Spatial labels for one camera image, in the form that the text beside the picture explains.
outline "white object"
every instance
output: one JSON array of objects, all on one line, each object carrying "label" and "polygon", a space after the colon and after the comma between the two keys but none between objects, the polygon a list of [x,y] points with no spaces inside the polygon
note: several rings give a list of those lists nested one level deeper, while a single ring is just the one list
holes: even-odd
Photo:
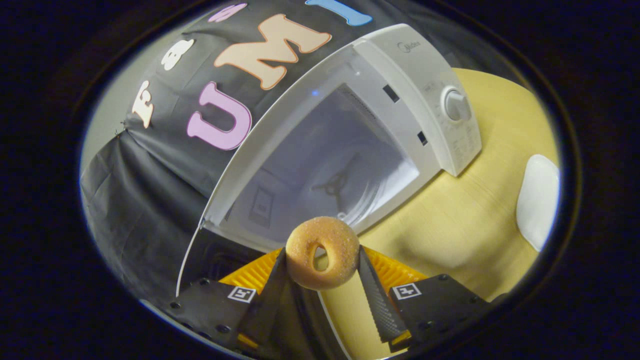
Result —
[{"label": "white object", "polygon": [[222,174],[202,227],[264,252],[316,216],[361,233],[441,169],[457,176],[480,149],[449,64],[411,27],[390,26],[325,58],[265,112]]},{"label": "white object", "polygon": [[559,186],[558,167],[542,155],[531,156],[518,196],[516,221],[522,236],[537,251],[547,241],[556,218]]}]

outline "black cloth backdrop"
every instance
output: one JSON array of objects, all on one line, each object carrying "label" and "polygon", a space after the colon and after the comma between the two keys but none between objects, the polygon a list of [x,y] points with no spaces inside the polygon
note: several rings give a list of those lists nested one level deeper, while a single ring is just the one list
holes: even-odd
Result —
[{"label": "black cloth backdrop", "polygon": [[[282,93],[319,61],[362,35],[399,23],[421,32],[453,67],[482,70],[518,82],[510,69],[492,61],[497,55],[493,49],[420,5],[409,1],[342,2],[373,20],[350,26],[319,6],[278,0],[248,1],[248,6],[231,18],[207,22],[216,12],[238,2],[221,4],[172,42],[195,39],[171,71],[161,65],[164,50],[141,74],[139,83],[149,81],[147,90],[154,105],[149,128],[131,112],[114,113],[124,120],[125,131],[99,151],[81,176],[84,213],[95,244],[110,270],[136,298],[154,305],[173,298],[182,258],[200,215],[234,154],[186,133],[194,111],[221,129],[232,126],[233,120],[223,110],[199,105],[198,98],[208,82],[216,82],[218,90],[241,101],[251,111],[254,126]],[[278,63],[287,68],[287,74],[271,90],[261,89],[259,80],[243,70],[213,65],[229,45],[264,41],[257,26],[278,13],[315,31],[328,32],[332,39],[309,54],[300,54],[292,46],[299,62]],[[137,91],[131,89],[128,108]]]}]

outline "donut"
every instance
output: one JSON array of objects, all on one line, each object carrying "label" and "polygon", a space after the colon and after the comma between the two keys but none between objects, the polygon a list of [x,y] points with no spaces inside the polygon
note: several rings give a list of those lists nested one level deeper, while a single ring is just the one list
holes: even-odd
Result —
[{"label": "donut", "polygon": [[[326,251],[328,265],[316,270],[316,249]],[[311,290],[327,290],[344,284],[358,267],[360,242],[356,233],[343,221],[316,217],[296,227],[285,247],[287,271],[291,279]]]}]

